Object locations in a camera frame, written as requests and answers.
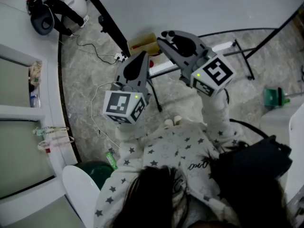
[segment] black pants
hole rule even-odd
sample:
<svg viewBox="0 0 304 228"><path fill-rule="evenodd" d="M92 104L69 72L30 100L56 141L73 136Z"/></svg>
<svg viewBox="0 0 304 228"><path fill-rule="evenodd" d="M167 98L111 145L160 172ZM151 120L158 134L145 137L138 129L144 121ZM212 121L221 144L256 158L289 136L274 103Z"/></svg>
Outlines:
<svg viewBox="0 0 304 228"><path fill-rule="evenodd" d="M69 6L67 6L63 1L57 0L53 6L50 6L51 11L53 13L54 17L54 28L55 30L59 31L63 35L71 35L71 31L67 29L63 23L60 22L60 20L57 18L55 14L62 14L64 16L67 16L69 19L73 20L76 24L79 26L82 26L84 24L84 20L82 17L80 17L75 11L70 9Z"/></svg>

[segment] star-print shirt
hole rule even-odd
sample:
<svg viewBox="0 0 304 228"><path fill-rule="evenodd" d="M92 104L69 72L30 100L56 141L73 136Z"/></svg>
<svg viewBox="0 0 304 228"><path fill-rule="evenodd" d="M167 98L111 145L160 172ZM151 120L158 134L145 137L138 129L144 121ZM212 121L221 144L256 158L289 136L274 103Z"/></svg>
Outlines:
<svg viewBox="0 0 304 228"><path fill-rule="evenodd" d="M139 138L137 126L121 124L116 128L116 137L120 139L120 156L118 169L108 178L102 187L94 214L94 228L107 228L121 211L124 198L130 183L145 166L175 167L180 176L180 192L173 195L173 205L179 203L186 189L192 199L199 200L211 210L220 221L238 225L233 209L221 199L217 183L210 178L210 168L204 156L209 152L218 157L225 147L236 145L238 141L246 141L241 131L229 122L226 95L221 92L212 99L200 94L203 100L203 118L207 125L181 120L180 125L161 126L147 137ZM178 224L184 206L176 209L172 223ZM194 210L190 210L185 223L192 224L199 219Z"/></svg>

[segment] white cube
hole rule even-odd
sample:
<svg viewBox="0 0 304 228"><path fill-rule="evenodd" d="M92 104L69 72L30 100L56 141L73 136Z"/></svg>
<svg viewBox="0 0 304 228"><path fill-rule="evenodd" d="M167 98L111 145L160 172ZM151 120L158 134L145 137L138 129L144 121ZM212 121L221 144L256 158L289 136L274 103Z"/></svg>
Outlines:
<svg viewBox="0 0 304 228"><path fill-rule="evenodd" d="M113 121L135 124L147 103L142 93L107 90L103 114Z"/></svg>
<svg viewBox="0 0 304 228"><path fill-rule="evenodd" d="M191 74L191 87L208 97L218 94L236 75L227 59L217 54Z"/></svg>

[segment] sleeve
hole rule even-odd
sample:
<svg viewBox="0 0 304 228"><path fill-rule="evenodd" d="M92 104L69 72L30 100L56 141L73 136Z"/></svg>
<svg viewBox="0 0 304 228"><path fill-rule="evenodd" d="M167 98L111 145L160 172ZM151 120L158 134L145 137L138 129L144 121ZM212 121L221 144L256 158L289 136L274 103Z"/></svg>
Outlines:
<svg viewBox="0 0 304 228"><path fill-rule="evenodd" d="M226 152L227 147L237 146L239 141L250 144L243 136L241 128L235 128L229 121L229 107L224 91L215 97L206 97L198 92L203 102L202 115L207 124L207 135L220 152Z"/></svg>
<svg viewBox="0 0 304 228"><path fill-rule="evenodd" d="M94 227L108 227L121 211L130 183L138 176L143 167L143 149L138 141L137 125L121 124L116 128L120 159L118 169L108 178L102 187L94 214Z"/></svg>

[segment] marble floor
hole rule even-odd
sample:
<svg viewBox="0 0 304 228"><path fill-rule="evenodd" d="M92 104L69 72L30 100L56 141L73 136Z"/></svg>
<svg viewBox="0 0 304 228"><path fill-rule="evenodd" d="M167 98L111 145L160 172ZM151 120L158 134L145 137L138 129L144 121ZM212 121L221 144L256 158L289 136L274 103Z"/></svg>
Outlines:
<svg viewBox="0 0 304 228"><path fill-rule="evenodd" d="M88 2L88 14L91 18L83 29L79 29L77 25L65 18L66 26L80 35L78 42L80 44L94 43L98 53L103 55L115 55L116 52L120 52L119 47L107 34L100 33L102 27L98 24L99 12L90 2ZM206 37L203 41L212 47L238 39L242 48L250 48L256 46L270 32L269 30L235 32ZM90 102L98 85L114 79L120 62L114 65L102 62L95 55L92 46L78 47L76 37L64 36L63 43L64 95L76 146L83 161L105 161L105 153L108 149L112 147L117 152L117 147L97 131L90 118ZM267 112L263 106L262 97L266 86L280 86L289 94L301 92L303 83L300 81L300 70L304 63L304 53L299 50L302 48L304 48L304 41L291 22L249 59L256 80L249 81L246 78L248 72L240 54L227 57L237 72L237 76L228 86L231 117L258 127L261 116ZM102 56L102 59L114 62L112 56ZM153 132L166 118L176 114L192 121L202 121L200 99L193 89L179 81L179 76L180 72L176 71L152 80L163 112L158 112L152 97L142 118L142 127L147 133ZM100 88L97 93L93 102L93 116L100 129L118 143L115 139L114 123L101 115L106 89L109 89L109 85ZM259 136L255 133L247 129L244 131L252 142L259 140Z"/></svg>

